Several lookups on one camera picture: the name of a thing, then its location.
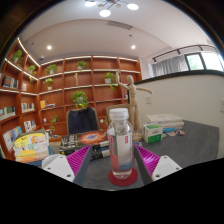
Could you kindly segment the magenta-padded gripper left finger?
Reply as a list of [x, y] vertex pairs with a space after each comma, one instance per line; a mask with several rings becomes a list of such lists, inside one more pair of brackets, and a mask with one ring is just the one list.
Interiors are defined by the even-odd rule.
[[88, 145], [68, 156], [50, 155], [42, 161], [42, 169], [82, 186], [92, 152], [92, 146]]

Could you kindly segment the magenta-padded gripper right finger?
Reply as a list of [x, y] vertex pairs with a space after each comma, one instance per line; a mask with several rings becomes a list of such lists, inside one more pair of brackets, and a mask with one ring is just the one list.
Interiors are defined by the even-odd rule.
[[134, 146], [134, 156], [145, 185], [181, 170], [169, 156], [158, 156], [139, 145]]

